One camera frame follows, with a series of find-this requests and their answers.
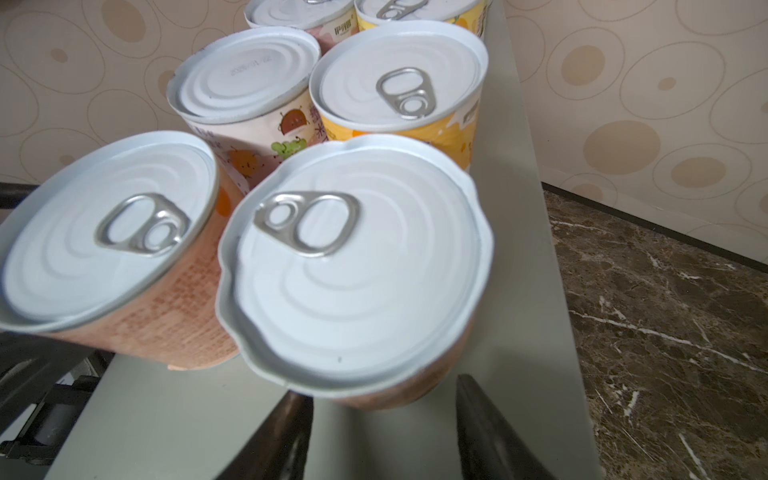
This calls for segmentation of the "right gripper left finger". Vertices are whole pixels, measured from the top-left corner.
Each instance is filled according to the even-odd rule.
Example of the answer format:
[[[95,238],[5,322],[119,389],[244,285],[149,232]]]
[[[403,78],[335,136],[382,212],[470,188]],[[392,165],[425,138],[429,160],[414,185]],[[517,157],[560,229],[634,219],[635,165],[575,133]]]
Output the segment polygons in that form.
[[[303,479],[313,398],[288,391],[217,479]]]

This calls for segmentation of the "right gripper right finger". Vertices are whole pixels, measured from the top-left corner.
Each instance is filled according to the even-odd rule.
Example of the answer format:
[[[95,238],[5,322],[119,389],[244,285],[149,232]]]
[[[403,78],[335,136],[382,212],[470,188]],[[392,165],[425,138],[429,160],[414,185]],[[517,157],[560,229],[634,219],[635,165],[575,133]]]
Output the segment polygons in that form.
[[[457,376],[457,442],[464,479],[552,479],[469,374]]]

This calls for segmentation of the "orange label can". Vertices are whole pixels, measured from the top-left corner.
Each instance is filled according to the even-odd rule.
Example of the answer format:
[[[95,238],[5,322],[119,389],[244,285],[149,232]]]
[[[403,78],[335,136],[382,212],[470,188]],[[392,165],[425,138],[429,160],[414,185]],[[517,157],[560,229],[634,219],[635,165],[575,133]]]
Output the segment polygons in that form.
[[[218,245],[242,192],[203,140],[135,135],[78,159],[1,224],[1,327],[200,370],[237,345],[217,320]]]

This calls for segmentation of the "pink label can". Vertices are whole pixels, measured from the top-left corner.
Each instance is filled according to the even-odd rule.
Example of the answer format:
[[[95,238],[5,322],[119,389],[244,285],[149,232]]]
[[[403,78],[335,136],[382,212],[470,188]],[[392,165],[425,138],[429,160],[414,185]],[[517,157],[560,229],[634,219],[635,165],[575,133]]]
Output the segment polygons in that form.
[[[327,141],[309,93],[320,58],[318,41],[304,31],[244,30],[185,60],[167,100],[249,192],[294,154]]]
[[[251,28],[302,30],[317,40],[322,54],[360,31],[353,0],[252,0],[244,17]]]

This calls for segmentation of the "yellow label can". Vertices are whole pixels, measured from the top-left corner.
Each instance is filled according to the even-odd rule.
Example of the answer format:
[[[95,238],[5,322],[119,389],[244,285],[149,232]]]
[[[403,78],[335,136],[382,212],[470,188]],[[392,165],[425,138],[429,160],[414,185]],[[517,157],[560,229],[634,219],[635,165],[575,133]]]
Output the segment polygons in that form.
[[[330,139],[394,134],[423,141],[468,170],[489,54],[445,22],[394,22],[332,48],[309,81]]]
[[[430,20],[453,24],[482,37],[491,1],[357,0],[353,5],[362,30],[397,21]]]

